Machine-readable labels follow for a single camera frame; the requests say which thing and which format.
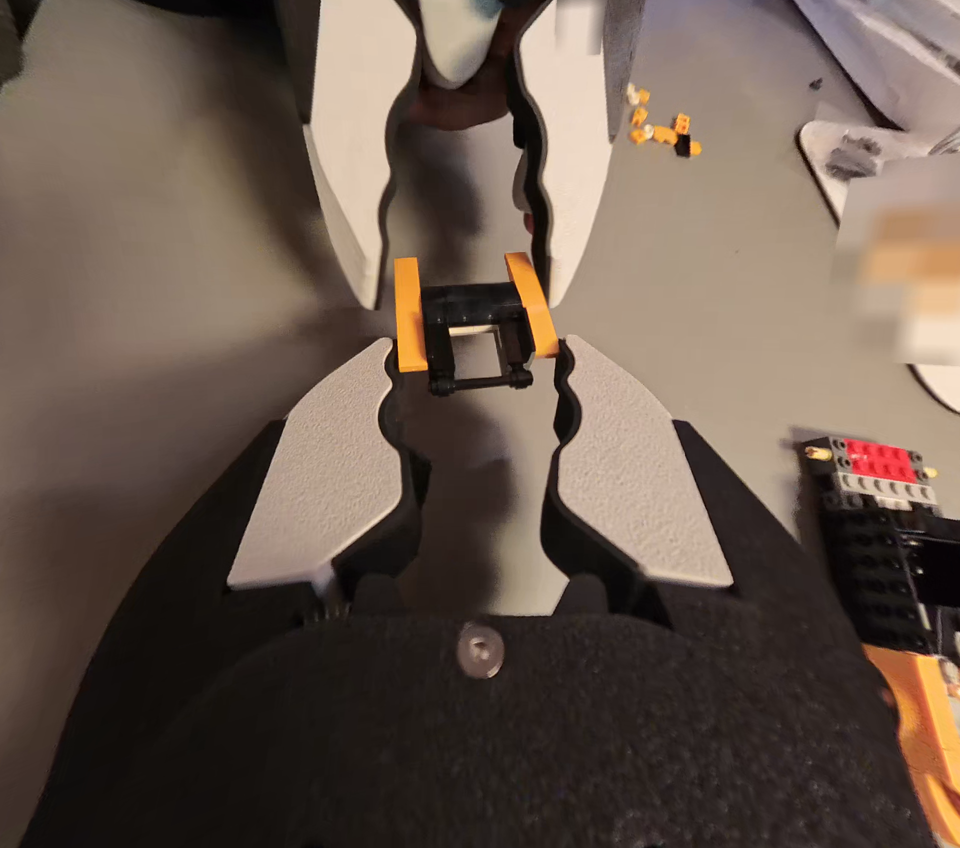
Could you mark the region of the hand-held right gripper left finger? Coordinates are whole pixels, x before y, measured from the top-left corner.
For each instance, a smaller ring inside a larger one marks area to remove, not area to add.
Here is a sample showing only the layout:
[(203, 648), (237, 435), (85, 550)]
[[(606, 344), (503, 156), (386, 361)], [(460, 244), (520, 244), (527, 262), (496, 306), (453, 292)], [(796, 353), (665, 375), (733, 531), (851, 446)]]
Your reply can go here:
[(431, 464), (403, 438), (396, 343), (377, 339), (289, 412), (226, 578), (236, 591), (307, 583), (354, 599), (419, 554)]

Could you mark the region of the person's left hand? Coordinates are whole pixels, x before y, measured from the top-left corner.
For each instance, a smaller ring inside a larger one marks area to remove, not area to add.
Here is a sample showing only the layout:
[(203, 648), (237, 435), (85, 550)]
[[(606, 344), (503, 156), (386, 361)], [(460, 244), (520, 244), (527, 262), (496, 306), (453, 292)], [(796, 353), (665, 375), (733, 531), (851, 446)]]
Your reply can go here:
[(496, 122), (509, 113), (506, 62), (488, 59), (462, 86), (444, 88), (422, 75), (408, 122), (446, 132)]

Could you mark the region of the orange and black lego subassembly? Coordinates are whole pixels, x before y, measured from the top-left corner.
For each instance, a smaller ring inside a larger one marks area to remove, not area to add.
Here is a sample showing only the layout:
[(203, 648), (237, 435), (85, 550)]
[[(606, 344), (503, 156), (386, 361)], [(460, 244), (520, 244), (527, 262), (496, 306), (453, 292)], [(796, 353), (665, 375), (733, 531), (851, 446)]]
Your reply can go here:
[[(533, 385), (532, 362), (556, 359), (560, 338), (529, 255), (505, 254), (505, 265), (505, 281), (423, 286), (415, 257), (394, 260), (394, 348), (400, 374), (426, 374), (428, 391), (438, 398)], [(458, 374), (453, 341), (471, 335), (493, 336), (497, 374)]]

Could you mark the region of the white paper bags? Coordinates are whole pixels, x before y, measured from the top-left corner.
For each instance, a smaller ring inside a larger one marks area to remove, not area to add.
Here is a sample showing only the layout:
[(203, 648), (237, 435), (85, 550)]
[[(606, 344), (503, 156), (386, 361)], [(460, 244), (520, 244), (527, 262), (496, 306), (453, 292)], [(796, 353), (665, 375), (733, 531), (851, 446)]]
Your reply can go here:
[(791, 0), (872, 107), (935, 144), (958, 133), (959, 0)]

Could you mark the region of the white tray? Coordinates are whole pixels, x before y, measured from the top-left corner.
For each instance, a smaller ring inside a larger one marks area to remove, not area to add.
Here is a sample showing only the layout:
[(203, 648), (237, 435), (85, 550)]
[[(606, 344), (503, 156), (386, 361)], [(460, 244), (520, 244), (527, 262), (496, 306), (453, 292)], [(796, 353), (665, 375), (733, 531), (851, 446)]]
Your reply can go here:
[[(836, 224), (840, 224), (846, 206), (850, 181), (835, 177), (828, 169), (834, 150), (847, 139), (863, 140), (878, 147), (878, 154), (867, 154), (882, 170), (888, 162), (925, 158), (933, 149), (936, 154), (954, 154), (946, 142), (934, 143), (922, 134), (899, 132), (824, 119), (813, 119), (798, 129), (797, 146), (822, 198)], [(959, 369), (945, 365), (909, 364), (907, 368), (917, 383), (938, 404), (959, 413)]]

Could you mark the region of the pile of small orange bricks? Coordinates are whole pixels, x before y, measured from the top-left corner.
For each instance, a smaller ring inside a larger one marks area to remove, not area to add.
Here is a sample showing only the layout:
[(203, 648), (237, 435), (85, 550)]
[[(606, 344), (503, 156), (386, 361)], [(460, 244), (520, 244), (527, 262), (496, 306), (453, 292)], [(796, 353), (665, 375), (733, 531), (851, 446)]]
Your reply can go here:
[(655, 123), (649, 111), (651, 92), (633, 82), (626, 86), (625, 100), (629, 109), (628, 138), (634, 146), (670, 147), (682, 159), (702, 154), (702, 143), (691, 133), (692, 121), (687, 113), (680, 111), (668, 123)]

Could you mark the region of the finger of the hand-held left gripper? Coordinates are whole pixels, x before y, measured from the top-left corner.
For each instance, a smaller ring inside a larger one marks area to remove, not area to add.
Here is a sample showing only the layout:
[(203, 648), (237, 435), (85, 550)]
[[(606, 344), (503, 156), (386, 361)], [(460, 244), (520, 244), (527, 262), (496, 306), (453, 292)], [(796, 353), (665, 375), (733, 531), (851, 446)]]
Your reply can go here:
[(521, 187), (534, 215), (534, 267), (550, 308), (590, 241), (612, 155), (601, 0), (548, 0), (513, 50), (524, 135)]
[(303, 134), (331, 247), (368, 311), (379, 305), (395, 109), (418, 79), (417, 30), (397, 0), (319, 0)]

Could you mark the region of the black and orange lego chassis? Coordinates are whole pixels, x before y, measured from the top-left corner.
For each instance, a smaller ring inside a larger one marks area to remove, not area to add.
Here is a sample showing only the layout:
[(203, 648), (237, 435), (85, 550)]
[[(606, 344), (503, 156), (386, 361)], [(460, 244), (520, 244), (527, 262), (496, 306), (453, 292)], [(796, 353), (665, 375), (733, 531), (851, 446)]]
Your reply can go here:
[(844, 435), (797, 446), (833, 586), (885, 682), (941, 846), (959, 845), (959, 526), (917, 450)]

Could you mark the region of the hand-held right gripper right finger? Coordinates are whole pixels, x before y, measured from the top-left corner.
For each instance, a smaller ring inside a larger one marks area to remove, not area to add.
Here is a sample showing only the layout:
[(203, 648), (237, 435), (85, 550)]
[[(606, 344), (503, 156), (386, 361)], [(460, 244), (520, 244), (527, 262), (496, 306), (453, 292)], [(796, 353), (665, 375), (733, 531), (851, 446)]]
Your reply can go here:
[(735, 588), (674, 417), (584, 338), (561, 339), (557, 408), (539, 540), (568, 580), (593, 578), (606, 602), (656, 602), (660, 586)]

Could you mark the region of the pile of dark lego parts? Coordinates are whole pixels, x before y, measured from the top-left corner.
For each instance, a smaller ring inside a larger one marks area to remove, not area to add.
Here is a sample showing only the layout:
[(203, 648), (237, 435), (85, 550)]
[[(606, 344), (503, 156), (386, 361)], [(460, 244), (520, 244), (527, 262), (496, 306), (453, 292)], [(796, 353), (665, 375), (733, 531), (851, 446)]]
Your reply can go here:
[(844, 134), (827, 156), (823, 171), (833, 180), (848, 183), (876, 177), (882, 164), (883, 149), (876, 139)]

